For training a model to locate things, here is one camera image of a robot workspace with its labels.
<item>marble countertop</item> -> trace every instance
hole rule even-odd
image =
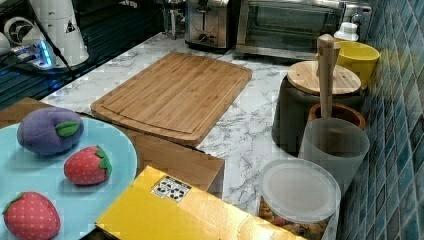
[[[279,88],[289,66],[266,58],[237,59],[234,50],[225,54],[193,50],[184,39],[159,33],[41,101],[91,114],[91,103],[172,51],[253,70],[250,82],[197,148],[225,160],[223,200],[257,215],[261,169],[273,160],[291,158],[271,137]]]

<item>light blue plate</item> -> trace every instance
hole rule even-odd
[[[59,213],[62,226],[54,239],[80,239],[95,228],[96,219],[134,180],[137,154],[117,128],[88,118],[83,121],[79,143],[51,157],[37,156],[19,145],[19,124],[0,129],[0,211],[19,192],[35,191],[49,198]],[[112,174],[98,185],[76,186],[65,177],[63,165],[72,154],[93,145],[105,150]],[[0,239],[16,239],[1,219]]]

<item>blue tile wall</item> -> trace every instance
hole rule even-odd
[[[424,239],[424,0],[369,0],[380,60],[362,108],[370,150],[342,200],[338,238]]]

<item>white bottle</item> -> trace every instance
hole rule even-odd
[[[339,41],[356,42],[358,41],[358,38],[359,38],[358,34],[356,33],[357,29],[358,29],[358,26],[356,24],[350,23],[350,22],[344,22],[340,26],[340,30],[334,34],[334,37],[336,38],[336,40],[339,40]]]

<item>oven window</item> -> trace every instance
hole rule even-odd
[[[284,50],[316,52],[322,34],[333,35],[342,21],[343,9],[306,4],[250,5],[246,42]]]

